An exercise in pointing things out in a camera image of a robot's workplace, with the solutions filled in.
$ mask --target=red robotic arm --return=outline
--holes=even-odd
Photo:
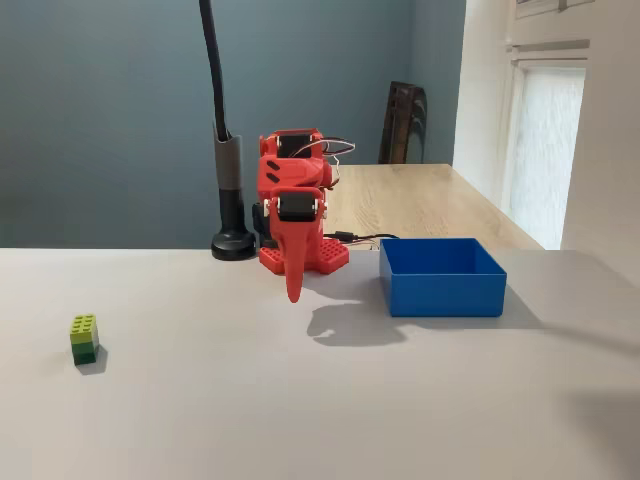
[[[286,276],[289,299],[300,299],[304,272],[325,275],[349,263],[349,250],[324,238],[331,165],[318,130],[282,130],[260,139],[258,196],[278,248],[262,248],[260,262]]]

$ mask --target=lego brick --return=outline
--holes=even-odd
[[[98,327],[95,315],[78,315],[71,323],[71,344],[93,343],[98,345]]]
[[[73,343],[71,344],[71,351],[73,355],[82,355],[85,353],[94,353],[96,351],[96,347],[93,343]]]
[[[96,363],[98,359],[98,351],[93,353],[83,353],[81,355],[73,356],[73,363],[75,365],[87,365],[89,363]]]

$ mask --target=dark wooden chair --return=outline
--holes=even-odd
[[[427,97],[415,85],[391,82],[378,163],[407,163],[410,139],[420,141],[420,163],[424,161],[427,136]]]

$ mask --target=flexible lamp arm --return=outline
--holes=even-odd
[[[218,40],[216,38],[216,27],[213,20],[210,0],[199,0],[200,16],[202,17],[202,28],[204,39],[207,43],[207,55],[209,56],[209,67],[211,69],[211,81],[213,83],[213,103],[215,107],[216,132],[218,140],[226,142],[231,139],[231,134],[227,129],[227,120],[224,105],[224,86],[222,83],[222,66],[220,65],[220,52],[218,51]]]
[[[214,146],[220,193],[220,218],[222,220],[222,229],[211,242],[211,252],[218,260],[245,260],[255,255],[256,241],[255,236],[247,231],[244,223],[242,137],[233,137],[227,129],[222,67],[211,1],[199,0],[199,2],[213,84]]]

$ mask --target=blue plastic bin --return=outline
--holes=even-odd
[[[394,317],[499,317],[507,273],[473,238],[382,240],[380,278]]]

